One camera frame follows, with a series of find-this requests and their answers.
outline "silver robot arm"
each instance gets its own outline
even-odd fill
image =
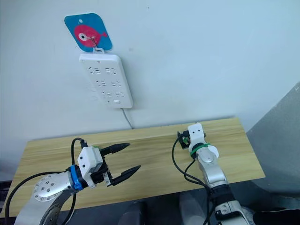
[[[141,167],[133,167],[113,179],[105,162],[105,155],[116,153],[129,144],[115,144],[100,150],[88,146],[83,140],[81,146],[82,151],[77,159],[79,166],[71,165],[65,172],[47,175],[36,183],[31,198],[19,212],[15,225],[56,225],[61,207],[70,196],[88,186],[94,188],[102,181],[107,186],[117,185]]]
[[[199,163],[203,179],[210,188],[210,200],[215,207],[219,225],[249,225],[240,203],[234,198],[226,176],[218,164],[218,150],[206,143],[205,134],[200,123],[188,127],[180,135],[179,142],[183,148],[188,147],[192,158]]]

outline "power strip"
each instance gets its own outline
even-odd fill
[[[121,59],[117,55],[82,53],[79,61],[106,105],[132,108],[132,97]]]

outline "wooden tabletop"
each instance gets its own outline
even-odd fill
[[[218,162],[228,181],[239,182],[264,177],[261,166],[253,152],[238,119],[201,122],[207,134],[206,140],[218,148]],[[140,199],[186,191],[201,186],[187,182],[173,165],[171,149],[177,138],[177,131],[188,129],[190,124],[125,130],[110,133],[77,135],[89,145],[104,148],[115,143],[131,143],[124,150],[106,156],[106,162],[113,177],[136,165],[142,167],[128,180],[106,187],[99,183],[96,188],[85,188],[77,194],[75,208],[86,208],[122,201]],[[30,141],[23,153],[10,191],[23,179],[46,171],[64,171],[71,165],[70,145],[77,136]],[[80,152],[79,142],[75,145],[75,158]],[[188,150],[178,144],[175,149],[178,165],[184,169],[190,162]],[[202,179],[202,172],[195,163],[190,174]],[[39,178],[25,183],[15,194],[10,205],[10,216],[16,216],[29,200],[34,184]],[[72,198],[62,210],[68,210]]]

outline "sticker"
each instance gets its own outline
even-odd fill
[[[85,52],[92,52],[96,46],[104,50],[110,50],[113,46],[101,17],[95,13],[68,15],[65,24]]]

